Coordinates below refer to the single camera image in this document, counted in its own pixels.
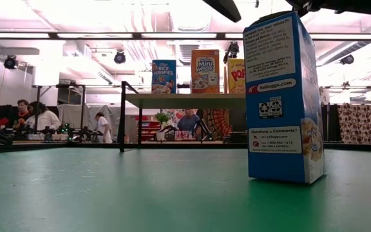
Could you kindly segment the green table mat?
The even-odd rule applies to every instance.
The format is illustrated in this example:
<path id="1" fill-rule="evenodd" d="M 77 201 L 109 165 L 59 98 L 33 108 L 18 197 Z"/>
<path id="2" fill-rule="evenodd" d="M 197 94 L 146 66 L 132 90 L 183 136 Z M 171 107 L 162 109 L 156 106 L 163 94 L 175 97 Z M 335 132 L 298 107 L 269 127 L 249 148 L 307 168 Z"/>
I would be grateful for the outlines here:
<path id="1" fill-rule="evenodd" d="M 0 232 L 371 232 L 371 153 L 311 185 L 250 179 L 245 150 L 0 153 Z"/>

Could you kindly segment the black background frame stand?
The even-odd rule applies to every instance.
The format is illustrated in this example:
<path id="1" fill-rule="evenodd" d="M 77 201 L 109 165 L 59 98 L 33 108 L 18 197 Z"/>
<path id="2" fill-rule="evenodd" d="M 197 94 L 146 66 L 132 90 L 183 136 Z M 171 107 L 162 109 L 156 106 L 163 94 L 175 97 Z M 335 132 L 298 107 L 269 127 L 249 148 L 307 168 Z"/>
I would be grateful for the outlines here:
<path id="1" fill-rule="evenodd" d="M 33 85 L 32 88 L 37 89 L 37 106 L 34 108 L 36 112 L 39 112 L 39 106 L 41 103 L 41 96 L 43 95 L 41 93 L 41 90 L 44 88 L 45 91 L 47 92 L 51 88 L 67 88 L 67 89 L 74 89 L 77 90 L 79 88 L 82 88 L 82 93 L 81 93 L 81 121 L 80 121 L 80 129 L 83 129 L 84 127 L 84 113 L 85 113 L 85 107 L 86 107 L 86 89 L 87 86 L 84 84 L 56 84 L 56 85 Z"/>

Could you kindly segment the orange Mini-Wheats cereal box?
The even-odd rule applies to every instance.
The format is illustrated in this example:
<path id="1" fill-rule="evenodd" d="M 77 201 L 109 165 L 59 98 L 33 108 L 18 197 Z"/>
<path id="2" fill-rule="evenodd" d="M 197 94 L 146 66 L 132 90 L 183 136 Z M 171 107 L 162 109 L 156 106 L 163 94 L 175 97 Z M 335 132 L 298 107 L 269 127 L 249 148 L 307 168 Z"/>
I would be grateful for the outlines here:
<path id="1" fill-rule="evenodd" d="M 191 52 L 191 93 L 220 93 L 219 50 Z"/>

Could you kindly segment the grey fabric cover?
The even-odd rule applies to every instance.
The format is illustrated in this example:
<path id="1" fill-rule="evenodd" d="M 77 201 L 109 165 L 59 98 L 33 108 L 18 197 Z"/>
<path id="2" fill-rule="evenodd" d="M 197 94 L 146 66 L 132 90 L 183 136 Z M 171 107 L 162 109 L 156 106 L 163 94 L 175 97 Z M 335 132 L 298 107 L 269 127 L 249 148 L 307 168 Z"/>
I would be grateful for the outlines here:
<path id="1" fill-rule="evenodd" d="M 118 128 L 120 122 L 120 107 L 116 105 L 94 105 L 87 104 L 84 108 L 84 116 L 81 117 L 82 107 L 75 104 L 61 104 L 57 107 L 59 111 L 59 120 L 63 124 L 70 124 L 72 128 L 80 128 L 81 118 L 83 118 L 83 126 L 87 126 L 89 130 L 97 129 L 98 123 L 95 120 L 95 115 L 100 112 L 104 114 L 107 120 L 111 139 L 117 141 Z"/>

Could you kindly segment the yellow Corn Pops cereal box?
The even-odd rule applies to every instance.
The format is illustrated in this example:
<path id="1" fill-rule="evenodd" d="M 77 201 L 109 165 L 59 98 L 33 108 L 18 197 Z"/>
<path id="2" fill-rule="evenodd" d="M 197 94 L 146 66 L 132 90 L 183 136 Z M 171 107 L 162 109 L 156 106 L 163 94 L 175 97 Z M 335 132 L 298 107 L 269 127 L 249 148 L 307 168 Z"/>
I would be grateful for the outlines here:
<path id="1" fill-rule="evenodd" d="M 245 93 L 245 62 L 243 59 L 229 59 L 227 62 L 229 93 Z"/>

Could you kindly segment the person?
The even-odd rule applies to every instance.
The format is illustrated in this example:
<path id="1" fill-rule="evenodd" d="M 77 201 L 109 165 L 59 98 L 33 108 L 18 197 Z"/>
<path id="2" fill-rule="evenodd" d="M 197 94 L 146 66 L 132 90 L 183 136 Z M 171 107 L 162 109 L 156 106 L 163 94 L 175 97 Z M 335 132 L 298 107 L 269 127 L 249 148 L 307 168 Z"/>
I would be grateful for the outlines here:
<path id="1" fill-rule="evenodd" d="M 99 140 L 102 143 L 111 144 L 113 142 L 111 138 L 111 130 L 104 114 L 98 112 L 95 116 L 95 120 L 97 121 L 97 130 L 102 133 L 102 135 L 99 136 Z"/>
<path id="2" fill-rule="evenodd" d="M 202 137 L 201 126 L 198 125 L 200 118 L 192 109 L 185 109 L 185 115 L 177 123 L 177 128 L 181 131 L 190 131 L 196 140 Z"/>
<path id="3" fill-rule="evenodd" d="M 37 113 L 34 109 L 37 106 L 37 102 L 31 102 L 29 107 L 32 110 L 32 116 L 30 116 L 25 125 L 29 126 L 31 129 L 36 129 L 37 131 L 42 131 L 46 127 L 49 127 L 51 130 L 58 130 L 61 126 L 61 122 L 58 116 L 50 111 L 45 104 L 40 103 L 39 112 Z"/>
<path id="4" fill-rule="evenodd" d="M 28 109 L 29 103 L 24 99 L 17 101 L 17 112 L 12 118 L 12 127 L 20 128 L 25 124 L 26 120 L 32 115 Z"/>

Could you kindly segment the overhead light bar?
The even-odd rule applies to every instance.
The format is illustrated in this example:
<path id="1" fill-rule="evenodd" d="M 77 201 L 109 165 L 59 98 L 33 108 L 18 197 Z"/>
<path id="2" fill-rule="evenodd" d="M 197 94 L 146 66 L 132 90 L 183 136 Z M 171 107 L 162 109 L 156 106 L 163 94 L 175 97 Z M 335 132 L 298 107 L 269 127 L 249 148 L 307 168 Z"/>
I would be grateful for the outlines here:
<path id="1" fill-rule="evenodd" d="M 370 41 L 371 34 L 329 34 L 311 33 L 315 41 Z M 200 33 L 200 32 L 123 32 L 123 33 L 60 33 L 60 32 L 0 32 L 0 40 L 210 40 L 241 41 L 242 33 Z"/>

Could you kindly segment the ceiling air vent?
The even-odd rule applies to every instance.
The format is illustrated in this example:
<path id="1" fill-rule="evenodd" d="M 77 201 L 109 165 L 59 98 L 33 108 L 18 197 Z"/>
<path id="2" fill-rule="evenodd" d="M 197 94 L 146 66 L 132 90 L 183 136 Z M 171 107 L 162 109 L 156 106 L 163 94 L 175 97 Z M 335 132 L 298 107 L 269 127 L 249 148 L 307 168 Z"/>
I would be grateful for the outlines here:
<path id="1" fill-rule="evenodd" d="M 184 64 L 188 65 L 191 62 L 191 54 L 193 50 L 193 45 L 191 44 L 179 44 L 178 45 L 178 60 Z"/>

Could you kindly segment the blue Rice Krispies cereal box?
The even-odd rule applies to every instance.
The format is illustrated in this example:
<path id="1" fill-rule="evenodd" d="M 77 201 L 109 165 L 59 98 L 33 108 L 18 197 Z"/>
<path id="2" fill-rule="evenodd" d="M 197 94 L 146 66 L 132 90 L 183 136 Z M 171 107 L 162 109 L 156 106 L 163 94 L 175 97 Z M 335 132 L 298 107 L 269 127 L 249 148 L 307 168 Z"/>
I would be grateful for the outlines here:
<path id="1" fill-rule="evenodd" d="M 151 93 L 176 93 L 176 61 L 153 60 Z"/>
<path id="2" fill-rule="evenodd" d="M 311 184 L 324 173 L 314 41 L 296 12 L 243 31 L 249 176 Z"/>

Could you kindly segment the small white-potted plant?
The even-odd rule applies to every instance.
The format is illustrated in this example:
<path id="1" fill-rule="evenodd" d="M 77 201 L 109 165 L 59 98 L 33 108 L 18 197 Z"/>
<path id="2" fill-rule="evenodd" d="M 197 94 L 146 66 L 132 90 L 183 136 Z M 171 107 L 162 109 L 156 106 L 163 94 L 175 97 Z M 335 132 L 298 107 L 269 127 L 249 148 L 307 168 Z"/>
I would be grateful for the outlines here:
<path id="1" fill-rule="evenodd" d="M 165 140 L 165 130 L 167 122 L 169 121 L 169 116 L 166 113 L 157 113 L 155 115 L 157 121 L 160 123 L 160 129 L 156 132 L 156 140 L 163 141 Z"/>

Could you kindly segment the orange mandala tapestry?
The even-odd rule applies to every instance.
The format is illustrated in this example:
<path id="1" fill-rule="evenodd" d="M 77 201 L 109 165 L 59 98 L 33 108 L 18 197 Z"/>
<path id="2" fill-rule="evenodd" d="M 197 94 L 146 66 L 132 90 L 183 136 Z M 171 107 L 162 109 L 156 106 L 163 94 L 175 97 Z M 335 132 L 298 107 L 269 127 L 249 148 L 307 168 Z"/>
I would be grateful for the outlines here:
<path id="1" fill-rule="evenodd" d="M 233 131 L 228 109 L 203 109 L 203 121 L 211 132 L 213 140 L 223 140 Z"/>

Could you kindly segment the brown white patterned cloth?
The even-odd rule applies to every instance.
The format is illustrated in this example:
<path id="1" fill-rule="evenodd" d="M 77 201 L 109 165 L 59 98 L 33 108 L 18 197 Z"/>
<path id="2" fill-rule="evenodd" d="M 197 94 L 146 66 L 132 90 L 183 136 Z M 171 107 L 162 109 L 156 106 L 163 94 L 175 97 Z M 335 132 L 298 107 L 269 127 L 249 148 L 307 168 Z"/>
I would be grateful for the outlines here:
<path id="1" fill-rule="evenodd" d="M 371 144 L 371 105 L 338 105 L 341 141 L 346 144 Z"/>

